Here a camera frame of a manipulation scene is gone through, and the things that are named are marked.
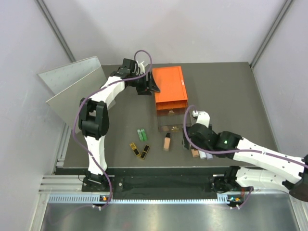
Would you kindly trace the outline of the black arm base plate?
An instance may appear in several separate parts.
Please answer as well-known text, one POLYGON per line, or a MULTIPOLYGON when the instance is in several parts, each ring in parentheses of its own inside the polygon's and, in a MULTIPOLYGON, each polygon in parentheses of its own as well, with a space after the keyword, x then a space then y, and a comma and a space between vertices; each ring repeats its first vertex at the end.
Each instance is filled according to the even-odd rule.
POLYGON ((112 176, 109 180, 103 177, 102 182, 84 178, 82 187, 84 192, 103 192, 112 187, 113 193, 144 193, 146 190, 156 194, 167 193, 170 190, 185 190, 190 193, 197 192, 240 192, 249 190, 248 187, 241 187, 237 183, 226 183, 223 177, 199 176, 199 175, 136 175, 136 176, 112 176))

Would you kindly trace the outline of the clear acrylic drawer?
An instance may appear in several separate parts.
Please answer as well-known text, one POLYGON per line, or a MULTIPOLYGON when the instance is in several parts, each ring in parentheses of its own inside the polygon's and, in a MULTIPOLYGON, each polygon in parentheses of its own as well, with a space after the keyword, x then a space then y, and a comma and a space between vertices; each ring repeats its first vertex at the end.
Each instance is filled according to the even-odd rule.
POLYGON ((186 108, 172 108, 158 110, 157 121, 159 132, 180 131, 183 128, 184 114, 186 108))

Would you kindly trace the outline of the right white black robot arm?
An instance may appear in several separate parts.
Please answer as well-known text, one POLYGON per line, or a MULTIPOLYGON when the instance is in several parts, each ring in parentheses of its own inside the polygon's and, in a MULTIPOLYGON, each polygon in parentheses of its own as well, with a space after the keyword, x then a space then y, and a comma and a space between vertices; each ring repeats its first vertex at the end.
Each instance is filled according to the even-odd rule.
POLYGON ((184 127, 185 140, 195 149, 221 158, 246 162, 255 169, 231 166, 224 176, 212 180, 220 192, 239 188, 268 188, 286 192, 292 197, 308 200, 308 158, 291 157, 256 145, 244 137, 196 123, 184 127))

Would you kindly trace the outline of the lilac white tube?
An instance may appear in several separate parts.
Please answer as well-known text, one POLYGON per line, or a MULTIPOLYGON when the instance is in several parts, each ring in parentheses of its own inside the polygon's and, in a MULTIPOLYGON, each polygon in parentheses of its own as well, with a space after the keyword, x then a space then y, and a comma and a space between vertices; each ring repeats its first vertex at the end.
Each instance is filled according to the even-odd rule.
POLYGON ((209 153, 206 153, 206 158, 207 158, 207 160, 212 160, 213 159, 213 155, 209 154, 209 153))

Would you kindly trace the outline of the green white tube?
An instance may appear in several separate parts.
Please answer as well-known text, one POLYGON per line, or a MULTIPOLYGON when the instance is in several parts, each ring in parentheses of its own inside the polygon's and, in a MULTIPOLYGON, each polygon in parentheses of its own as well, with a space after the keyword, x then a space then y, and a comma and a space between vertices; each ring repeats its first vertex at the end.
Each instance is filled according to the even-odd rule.
POLYGON ((198 153, 199 153, 199 157, 200 157, 201 159, 206 159, 206 158, 207 158, 205 152, 202 152, 202 151, 199 150, 198 153))

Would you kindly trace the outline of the orange drawer box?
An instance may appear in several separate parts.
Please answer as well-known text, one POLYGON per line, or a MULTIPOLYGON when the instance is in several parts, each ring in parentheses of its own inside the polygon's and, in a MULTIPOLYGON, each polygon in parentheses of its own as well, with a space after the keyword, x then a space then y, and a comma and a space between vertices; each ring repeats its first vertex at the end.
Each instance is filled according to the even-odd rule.
POLYGON ((155 93, 155 108, 158 116, 183 114, 188 107, 188 96, 180 66, 152 69, 159 93, 155 93))

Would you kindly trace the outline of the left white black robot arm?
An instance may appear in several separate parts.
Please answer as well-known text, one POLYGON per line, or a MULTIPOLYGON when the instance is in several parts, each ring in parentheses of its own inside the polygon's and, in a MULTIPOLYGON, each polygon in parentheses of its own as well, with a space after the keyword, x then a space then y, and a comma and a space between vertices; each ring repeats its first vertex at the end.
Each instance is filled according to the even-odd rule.
POLYGON ((143 63, 123 59, 122 65, 111 73, 101 91, 87 100, 82 99, 78 127, 87 144, 89 167, 83 179, 82 191, 106 192, 110 190, 109 179, 104 175, 107 163, 104 154, 104 138, 109 130, 108 107, 126 87, 135 87, 138 95, 160 92, 152 72, 145 73, 143 63))

